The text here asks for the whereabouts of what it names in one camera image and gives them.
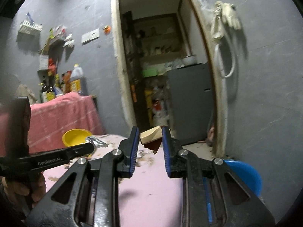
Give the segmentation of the person's left hand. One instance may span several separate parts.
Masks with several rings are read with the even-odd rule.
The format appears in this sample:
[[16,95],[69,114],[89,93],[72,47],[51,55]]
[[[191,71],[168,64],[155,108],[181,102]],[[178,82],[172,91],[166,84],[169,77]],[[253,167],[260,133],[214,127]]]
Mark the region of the person's left hand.
[[7,181],[5,177],[2,178],[2,184],[8,200],[18,212],[26,213],[29,209],[26,196],[30,196],[33,208],[46,194],[46,180],[43,173],[39,173],[37,180],[31,183],[31,189],[20,182]]

